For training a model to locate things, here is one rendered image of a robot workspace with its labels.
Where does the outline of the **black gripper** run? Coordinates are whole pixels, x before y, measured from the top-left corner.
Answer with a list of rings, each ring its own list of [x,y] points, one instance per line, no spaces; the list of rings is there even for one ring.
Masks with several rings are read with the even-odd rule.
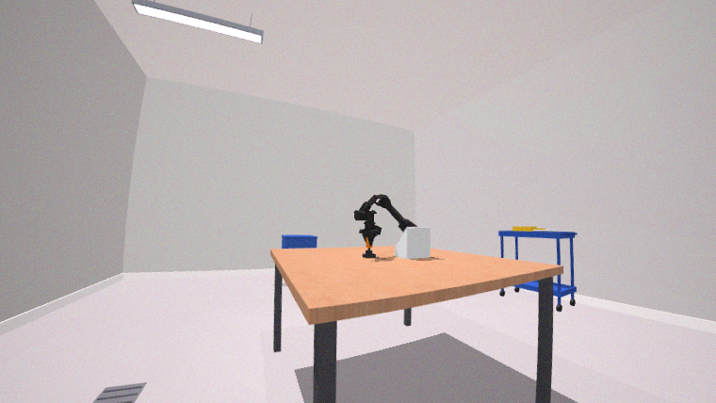
[[[364,229],[361,229],[361,230],[359,231],[359,234],[362,234],[362,236],[363,236],[363,238],[364,238],[365,241],[366,241],[366,238],[367,238],[367,239],[368,239],[368,242],[369,242],[369,246],[372,247],[374,238],[375,238],[377,235],[381,234],[381,232],[380,232],[380,230],[374,230],[374,229],[373,229],[373,228],[374,228],[374,224],[375,224],[374,221],[365,220],[364,224],[365,224],[365,228],[364,228]]]

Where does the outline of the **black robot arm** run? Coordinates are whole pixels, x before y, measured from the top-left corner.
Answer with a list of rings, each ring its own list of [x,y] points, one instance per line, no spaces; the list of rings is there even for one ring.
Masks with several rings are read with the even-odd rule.
[[[377,199],[380,199],[378,202],[376,202]],[[404,218],[397,210],[396,208],[391,204],[390,199],[386,195],[373,195],[372,198],[369,201],[366,201],[362,204],[361,208],[354,211],[354,219],[355,220],[374,220],[374,214],[377,214],[375,210],[369,211],[372,204],[376,203],[378,206],[381,206],[382,208],[386,208],[387,211],[396,219],[396,221],[399,223],[399,228],[404,232],[407,227],[417,227],[412,221],[409,219]]]

